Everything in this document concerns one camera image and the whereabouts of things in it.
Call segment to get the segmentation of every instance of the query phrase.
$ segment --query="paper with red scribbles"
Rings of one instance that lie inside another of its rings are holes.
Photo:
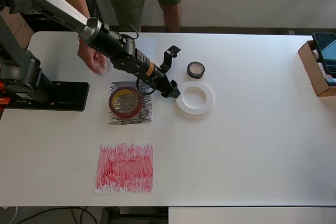
[[[153,144],[100,146],[95,193],[151,193]]]

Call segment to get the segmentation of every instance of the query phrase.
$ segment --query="red tape roll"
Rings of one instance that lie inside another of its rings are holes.
[[[127,101],[124,100],[124,98],[122,97],[125,94],[130,94],[130,95],[135,96],[136,98],[135,103],[133,104],[133,102],[130,101],[131,104],[127,104]],[[132,109],[129,111],[125,111],[125,112],[120,111],[120,110],[125,109],[128,106],[132,107]],[[112,113],[115,114],[119,118],[132,118],[133,116],[138,114],[142,108],[142,97],[140,93],[138,92],[138,90],[132,87],[117,88],[110,95],[109,107]]]

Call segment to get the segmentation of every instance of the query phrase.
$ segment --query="white table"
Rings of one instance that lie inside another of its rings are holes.
[[[336,204],[336,98],[318,98],[297,50],[309,36],[142,34],[168,76],[200,80],[210,114],[190,117],[158,92],[153,123],[109,125],[109,74],[77,57],[75,33],[42,32],[29,49],[50,80],[90,83],[83,112],[5,110],[0,206],[270,206]],[[101,143],[154,143],[152,194],[95,194]]]

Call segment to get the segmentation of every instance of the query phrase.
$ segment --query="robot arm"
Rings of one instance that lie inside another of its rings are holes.
[[[151,88],[159,90],[164,97],[177,98],[180,92],[175,81],[169,82],[166,72],[171,67],[172,58],[179,48],[172,46],[164,54],[164,63],[157,67],[142,52],[136,49],[135,42],[127,35],[111,31],[107,24],[96,18],[87,19],[65,0],[0,0],[0,10],[9,6],[10,13],[35,9],[49,18],[77,32],[81,39],[110,58],[113,67],[135,75]]]

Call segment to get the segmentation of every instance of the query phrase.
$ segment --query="clear tape roll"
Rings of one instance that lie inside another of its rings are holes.
[[[207,85],[205,85],[202,82],[198,82],[198,81],[188,81],[180,85],[178,88],[181,92],[181,95],[176,99],[176,103],[178,107],[184,113],[187,113],[189,115],[203,115],[206,112],[211,110],[212,104],[214,102],[214,98],[212,95],[212,91]],[[190,108],[188,105],[185,104],[185,102],[183,101],[183,93],[188,88],[198,88],[198,89],[201,89],[205,93],[206,100],[202,107],[195,109],[195,108]]]

